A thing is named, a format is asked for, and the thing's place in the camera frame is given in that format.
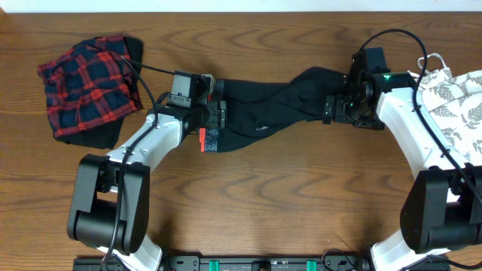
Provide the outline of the black leggings with red waistband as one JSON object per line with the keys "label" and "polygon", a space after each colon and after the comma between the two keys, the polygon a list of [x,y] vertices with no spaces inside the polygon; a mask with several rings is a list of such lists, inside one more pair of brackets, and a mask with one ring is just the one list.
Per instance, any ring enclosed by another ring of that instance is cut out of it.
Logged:
{"label": "black leggings with red waistband", "polygon": [[345,90],[344,74],[312,67],[288,83],[218,80],[211,100],[226,103],[223,129],[200,133],[200,150],[223,153],[247,147],[300,121],[322,120],[327,96]]}

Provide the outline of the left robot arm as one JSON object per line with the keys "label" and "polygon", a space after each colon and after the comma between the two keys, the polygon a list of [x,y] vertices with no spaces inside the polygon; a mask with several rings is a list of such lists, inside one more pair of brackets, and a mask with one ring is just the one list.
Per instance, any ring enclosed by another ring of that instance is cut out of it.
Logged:
{"label": "left robot arm", "polygon": [[164,270],[163,250],[148,236],[150,177],[191,132],[225,125],[224,102],[212,102],[209,74],[175,72],[145,123],[120,147],[79,163],[69,211],[70,239],[104,252],[75,270]]}

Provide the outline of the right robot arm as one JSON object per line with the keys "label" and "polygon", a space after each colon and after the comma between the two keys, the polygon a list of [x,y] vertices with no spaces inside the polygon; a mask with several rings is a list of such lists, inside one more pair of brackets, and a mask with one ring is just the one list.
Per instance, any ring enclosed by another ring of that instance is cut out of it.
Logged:
{"label": "right robot arm", "polygon": [[387,128],[414,183],[400,227],[363,256],[325,255],[327,270],[448,270],[445,254],[481,242],[481,73],[392,72],[381,48],[363,49],[329,96],[324,120]]}

